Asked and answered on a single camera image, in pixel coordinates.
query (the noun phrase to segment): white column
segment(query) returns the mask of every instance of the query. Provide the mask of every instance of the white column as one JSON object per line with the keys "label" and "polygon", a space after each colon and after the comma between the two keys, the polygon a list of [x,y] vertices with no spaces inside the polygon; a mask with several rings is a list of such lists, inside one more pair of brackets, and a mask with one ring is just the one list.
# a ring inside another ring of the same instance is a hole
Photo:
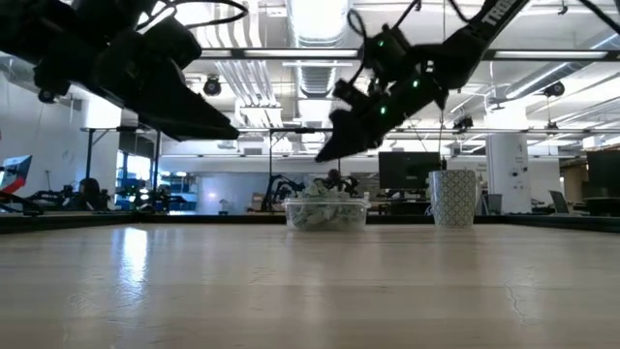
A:
{"label": "white column", "polygon": [[[82,113],[84,114],[83,127],[116,128],[120,126],[122,109],[101,97],[91,95],[88,100],[83,101]],[[102,131],[96,132],[94,140],[99,139],[102,134]],[[108,189],[110,193],[114,192],[116,186],[118,140],[118,132],[109,131],[93,146],[90,176],[97,179],[99,186],[102,189]],[[88,132],[80,134],[80,141],[84,147],[78,157],[81,166],[79,166],[79,171],[76,174],[76,181],[80,181],[86,176]]]}
{"label": "white column", "polygon": [[[525,107],[509,105],[487,116],[489,128],[527,128]],[[526,134],[494,134],[486,139],[490,194],[502,195],[503,213],[532,211]]]}

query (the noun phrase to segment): cable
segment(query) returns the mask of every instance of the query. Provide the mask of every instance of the cable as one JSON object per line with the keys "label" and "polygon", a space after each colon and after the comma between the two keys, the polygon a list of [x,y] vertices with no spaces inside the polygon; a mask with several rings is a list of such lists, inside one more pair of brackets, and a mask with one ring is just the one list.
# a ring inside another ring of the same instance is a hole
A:
{"label": "cable", "polygon": [[[353,18],[357,21],[358,26],[354,25]],[[349,23],[349,27],[356,34],[358,34],[363,40],[363,44],[361,46],[361,60],[359,62],[359,68],[353,77],[349,80],[349,85],[353,86],[356,83],[357,78],[364,70],[364,52],[366,51],[366,44],[368,43],[368,32],[366,31],[366,25],[364,24],[364,20],[361,18],[361,15],[356,10],[349,10],[347,13],[347,23]]]}
{"label": "cable", "polygon": [[405,12],[402,15],[400,15],[400,18],[396,21],[396,24],[394,24],[394,26],[392,26],[392,28],[398,28],[400,23],[402,23],[403,20],[405,20],[405,17],[407,17],[409,12],[414,8],[415,5],[419,4],[420,1],[421,0],[414,0],[414,1],[412,1],[411,4],[409,4],[407,9],[405,10]]}
{"label": "cable", "polygon": [[231,7],[234,7],[240,10],[240,13],[234,16],[230,16],[228,18],[213,19],[213,20],[206,21],[206,22],[188,24],[188,25],[185,25],[187,29],[194,29],[194,28],[199,28],[199,27],[204,27],[204,26],[209,26],[209,25],[232,23],[234,21],[244,18],[249,13],[248,9],[245,6],[233,0],[178,0],[178,1],[163,0],[163,2],[166,5],[160,11],[158,11],[157,14],[148,15],[148,20],[144,23],[139,24],[136,27],[136,30],[144,29],[145,27],[150,25],[154,20],[156,20],[159,16],[161,16],[165,11],[169,9],[172,9],[172,13],[170,15],[175,16],[177,14],[177,9],[176,9],[177,6],[184,5],[184,4],[190,4],[190,3],[211,3],[211,4],[228,5],[228,6],[231,6]]}
{"label": "cable", "polygon": [[418,133],[418,130],[417,130],[416,126],[414,126],[414,132],[416,133],[416,136],[418,136],[418,141],[419,141],[420,144],[422,144],[422,147],[424,148],[424,151],[428,152],[428,149],[426,149],[426,145],[424,145],[424,141],[422,140],[422,137],[419,136],[419,133]]}
{"label": "cable", "polygon": [[465,23],[469,23],[470,19],[463,15],[461,8],[458,7],[458,4],[455,0],[448,0],[449,4],[452,6],[452,9],[456,12],[456,15]]}

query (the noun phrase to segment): security camera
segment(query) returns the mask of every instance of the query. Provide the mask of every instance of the security camera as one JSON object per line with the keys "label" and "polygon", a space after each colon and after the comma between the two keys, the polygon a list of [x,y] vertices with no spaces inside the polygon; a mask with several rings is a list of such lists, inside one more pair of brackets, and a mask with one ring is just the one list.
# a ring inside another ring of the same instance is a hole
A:
{"label": "security camera", "polygon": [[566,87],[564,87],[564,83],[557,81],[549,86],[547,86],[542,94],[546,97],[560,97],[566,91]]}
{"label": "security camera", "polygon": [[222,85],[220,84],[220,77],[211,75],[206,78],[202,91],[207,96],[217,96],[222,92]]}

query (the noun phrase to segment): computer monitor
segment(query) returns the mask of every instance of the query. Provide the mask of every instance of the computer monitor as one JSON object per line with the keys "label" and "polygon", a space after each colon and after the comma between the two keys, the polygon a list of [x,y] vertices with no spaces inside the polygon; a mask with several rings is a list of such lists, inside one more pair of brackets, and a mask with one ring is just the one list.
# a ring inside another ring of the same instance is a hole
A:
{"label": "computer monitor", "polygon": [[13,194],[26,185],[26,178],[32,163],[32,155],[7,158],[2,163],[4,175],[0,182],[0,191]]}
{"label": "computer monitor", "polygon": [[438,152],[379,153],[381,189],[424,189],[428,186],[428,173],[438,170],[441,170]]}
{"label": "computer monitor", "polygon": [[588,180],[593,188],[620,188],[620,151],[588,151]]}

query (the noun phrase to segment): black cable bundle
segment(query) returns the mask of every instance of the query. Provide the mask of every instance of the black cable bundle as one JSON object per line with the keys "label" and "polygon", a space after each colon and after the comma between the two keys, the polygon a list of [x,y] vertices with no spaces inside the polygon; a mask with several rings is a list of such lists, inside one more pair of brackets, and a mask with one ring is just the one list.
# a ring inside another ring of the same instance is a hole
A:
{"label": "black cable bundle", "polygon": [[194,29],[194,28],[199,28],[199,27],[204,27],[204,26],[209,26],[209,25],[232,23],[248,15],[248,9],[245,6],[233,0],[176,0],[176,1],[162,0],[162,2],[164,2],[166,5],[160,11],[158,11],[155,15],[148,15],[148,20],[144,23],[139,24],[136,30],[144,29],[149,24],[151,24],[155,19],[157,19],[157,17],[161,16],[165,11],[169,9],[172,9],[172,13],[170,14],[170,16],[175,16],[177,13],[177,9],[176,9],[177,6],[184,5],[184,4],[190,4],[190,3],[215,3],[215,4],[228,5],[228,6],[231,6],[231,7],[234,7],[240,10],[240,13],[234,16],[228,17],[228,18],[213,19],[207,22],[188,24],[188,25],[185,25],[187,29]]}

